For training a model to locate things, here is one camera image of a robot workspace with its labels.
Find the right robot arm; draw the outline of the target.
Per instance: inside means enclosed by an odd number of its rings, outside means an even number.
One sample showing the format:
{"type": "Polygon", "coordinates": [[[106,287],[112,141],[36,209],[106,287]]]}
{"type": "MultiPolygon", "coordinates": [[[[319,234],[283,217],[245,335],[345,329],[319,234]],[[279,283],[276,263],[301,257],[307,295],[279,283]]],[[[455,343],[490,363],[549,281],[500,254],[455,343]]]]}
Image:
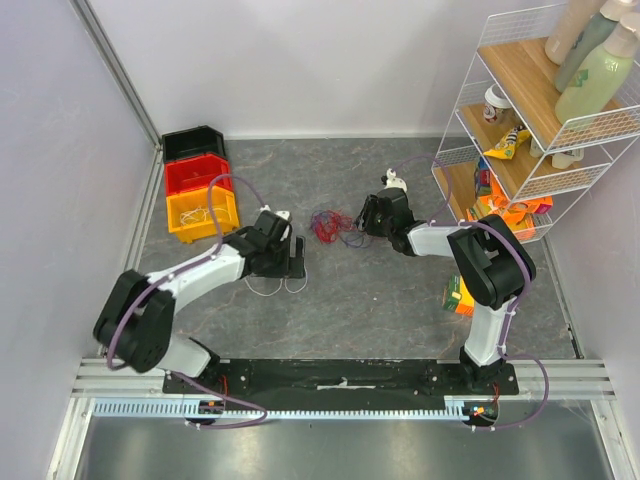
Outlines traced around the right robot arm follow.
{"type": "Polygon", "coordinates": [[[407,194],[397,187],[369,195],[356,226],[387,239],[403,255],[455,261],[474,300],[457,377],[465,391],[483,392],[504,370],[512,318],[536,275],[534,262],[511,229],[495,214],[451,226],[418,221],[407,194]]]}

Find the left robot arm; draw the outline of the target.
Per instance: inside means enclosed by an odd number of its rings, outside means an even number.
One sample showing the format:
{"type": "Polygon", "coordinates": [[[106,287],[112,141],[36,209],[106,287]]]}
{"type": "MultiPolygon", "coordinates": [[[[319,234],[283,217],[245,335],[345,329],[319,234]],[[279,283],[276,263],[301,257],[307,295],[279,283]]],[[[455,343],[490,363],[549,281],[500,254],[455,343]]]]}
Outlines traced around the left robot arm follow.
{"type": "Polygon", "coordinates": [[[106,348],[107,366],[139,374],[163,369],[184,375],[198,393],[219,382],[217,354],[192,338],[173,333],[176,314],[211,291],[249,276],[304,279],[305,239],[294,236],[291,214],[263,208],[254,224],[177,266],[143,275],[122,273],[94,326],[106,348]]]}

